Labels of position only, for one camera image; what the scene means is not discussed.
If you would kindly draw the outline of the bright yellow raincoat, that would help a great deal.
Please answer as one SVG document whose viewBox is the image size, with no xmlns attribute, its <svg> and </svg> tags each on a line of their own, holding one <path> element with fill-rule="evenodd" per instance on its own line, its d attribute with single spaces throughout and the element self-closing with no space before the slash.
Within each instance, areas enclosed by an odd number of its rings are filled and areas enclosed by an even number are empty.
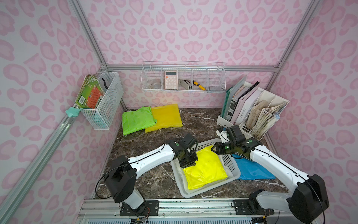
<svg viewBox="0 0 358 224">
<path fill-rule="evenodd" d="M 218 155 L 211 151 L 212 147 L 207 146 L 198 151 L 195 165 L 183 169 L 189 190 L 228 178 Z"/>
</svg>

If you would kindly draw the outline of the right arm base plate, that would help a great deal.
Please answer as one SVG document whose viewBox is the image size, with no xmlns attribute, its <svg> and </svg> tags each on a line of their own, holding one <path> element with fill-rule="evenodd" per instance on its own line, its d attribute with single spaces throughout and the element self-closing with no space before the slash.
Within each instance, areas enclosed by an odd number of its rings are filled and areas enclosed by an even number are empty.
<svg viewBox="0 0 358 224">
<path fill-rule="evenodd" d="M 253 199 L 237 199 L 233 200 L 231 207 L 235 209 L 236 215 L 274 215 L 275 212 L 273 209 L 264 209 L 262 208 L 255 200 Z"/>
</svg>

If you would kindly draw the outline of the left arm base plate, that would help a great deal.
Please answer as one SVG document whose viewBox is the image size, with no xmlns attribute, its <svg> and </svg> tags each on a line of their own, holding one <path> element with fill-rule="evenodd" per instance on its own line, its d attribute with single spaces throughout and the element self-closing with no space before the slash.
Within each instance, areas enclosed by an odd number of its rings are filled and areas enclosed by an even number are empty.
<svg viewBox="0 0 358 224">
<path fill-rule="evenodd" d="M 159 201 L 144 201 L 137 209 L 133 209 L 130 205 L 122 203 L 120 206 L 120 216 L 158 216 Z"/>
</svg>

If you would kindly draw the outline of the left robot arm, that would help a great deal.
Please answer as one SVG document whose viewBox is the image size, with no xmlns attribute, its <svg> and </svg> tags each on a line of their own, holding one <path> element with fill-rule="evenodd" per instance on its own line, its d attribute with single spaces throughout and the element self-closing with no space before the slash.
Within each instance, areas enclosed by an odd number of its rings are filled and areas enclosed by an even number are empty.
<svg viewBox="0 0 358 224">
<path fill-rule="evenodd" d="M 196 165 L 197 146 L 198 141 L 188 133 L 184 137 L 169 139 L 159 148 L 145 154 L 131 158 L 120 156 L 101 180 L 115 203 L 124 202 L 133 211 L 142 213 L 148 206 L 142 194 L 135 189 L 136 180 L 147 171 L 176 159 L 181 168 Z"/>
</svg>

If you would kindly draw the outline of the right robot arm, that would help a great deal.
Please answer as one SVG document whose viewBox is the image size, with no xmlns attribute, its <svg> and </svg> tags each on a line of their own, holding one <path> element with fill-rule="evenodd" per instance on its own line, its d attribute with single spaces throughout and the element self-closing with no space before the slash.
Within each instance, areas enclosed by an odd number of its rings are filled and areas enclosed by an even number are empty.
<svg viewBox="0 0 358 224">
<path fill-rule="evenodd" d="M 238 126 L 222 126 L 217 130 L 220 142 L 212 152 L 217 155 L 239 155 L 242 159 L 260 164 L 288 189 L 288 193 L 257 190 L 250 194 L 252 204 L 263 209 L 291 213 L 299 221 L 311 224 L 329 208 L 324 179 L 309 175 L 276 156 L 259 140 L 246 138 Z"/>
</svg>

